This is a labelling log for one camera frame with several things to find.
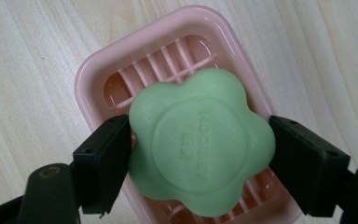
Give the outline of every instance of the light wood surface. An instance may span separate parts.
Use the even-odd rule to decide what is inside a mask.
[[[94,51],[185,5],[219,11],[236,32],[276,113],[352,156],[358,167],[358,1],[0,1],[0,203],[28,175],[68,163],[90,130],[76,70]],[[302,216],[296,223],[337,223]],[[138,223],[120,194],[110,215]]]

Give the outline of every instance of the green soap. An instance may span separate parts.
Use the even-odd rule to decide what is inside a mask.
[[[231,210],[246,179],[265,169],[275,150],[273,132],[249,109],[241,82],[218,68],[180,85],[143,89],[130,123],[137,138],[133,185],[148,198],[179,200],[204,217]]]

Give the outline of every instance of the embossed logo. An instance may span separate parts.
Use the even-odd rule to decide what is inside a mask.
[[[197,168],[197,176],[206,180],[208,178],[208,157],[211,141],[211,120],[208,111],[200,111],[197,130],[193,133],[181,135],[181,159],[194,161]]]

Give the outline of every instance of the soap bar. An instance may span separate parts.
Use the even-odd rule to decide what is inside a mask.
[[[241,82],[218,68],[199,70],[183,84],[146,87],[132,102],[130,124],[137,139],[133,185],[203,217],[231,210],[246,179],[263,171],[275,150],[273,132],[249,109]]]

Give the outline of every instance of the soap dish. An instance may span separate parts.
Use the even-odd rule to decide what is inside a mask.
[[[273,109],[234,32],[220,14],[200,6],[179,8],[89,56],[77,72],[76,101],[94,131],[128,113],[148,85],[182,83],[208,67],[235,74],[251,110],[269,119]],[[197,216],[178,201],[147,199],[128,176],[122,189],[142,223],[293,223],[301,212],[269,168],[246,181],[237,205],[221,217]]]

